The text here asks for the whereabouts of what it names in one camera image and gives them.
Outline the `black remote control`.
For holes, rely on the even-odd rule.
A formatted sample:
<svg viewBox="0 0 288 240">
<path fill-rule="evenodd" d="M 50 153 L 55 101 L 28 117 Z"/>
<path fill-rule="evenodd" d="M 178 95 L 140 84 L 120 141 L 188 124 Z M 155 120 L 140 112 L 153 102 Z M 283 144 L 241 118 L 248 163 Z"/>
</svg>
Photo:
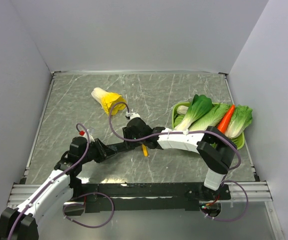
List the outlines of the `black remote control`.
<svg viewBox="0 0 288 240">
<path fill-rule="evenodd" d="M 135 148 L 140 147 L 141 144 L 138 142 L 123 141 L 119 143 L 108 144 L 107 146 L 116 150 L 118 153 L 123 153 L 134 150 Z"/>
</svg>

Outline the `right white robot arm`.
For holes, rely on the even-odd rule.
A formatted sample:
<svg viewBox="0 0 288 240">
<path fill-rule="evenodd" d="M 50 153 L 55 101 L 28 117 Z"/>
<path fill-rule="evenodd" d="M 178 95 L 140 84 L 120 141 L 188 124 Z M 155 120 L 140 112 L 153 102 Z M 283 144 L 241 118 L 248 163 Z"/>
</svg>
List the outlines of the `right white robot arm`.
<svg viewBox="0 0 288 240">
<path fill-rule="evenodd" d="M 219 187 L 237 154 L 237 146 L 213 126 L 194 131 L 151 128 L 141 118 L 135 117 L 129 120 L 124 131 L 126 141 L 143 144 L 150 149 L 176 149 L 199 154 L 208 166 L 202 187 L 207 199 L 214 199 L 219 194 Z"/>
</svg>

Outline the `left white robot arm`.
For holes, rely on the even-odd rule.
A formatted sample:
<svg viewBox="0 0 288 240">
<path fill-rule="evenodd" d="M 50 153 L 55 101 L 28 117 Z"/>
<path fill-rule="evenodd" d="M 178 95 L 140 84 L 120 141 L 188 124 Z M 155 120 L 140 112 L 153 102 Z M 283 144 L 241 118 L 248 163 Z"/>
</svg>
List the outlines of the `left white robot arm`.
<svg viewBox="0 0 288 240">
<path fill-rule="evenodd" d="M 16 208 L 6 208 L 0 217 L 0 240 L 37 240 L 54 213 L 69 200 L 83 196 L 81 180 L 77 178 L 82 165 L 101 163 L 114 156 L 117 149 L 99 139 L 75 137 L 45 182 Z"/>
</svg>

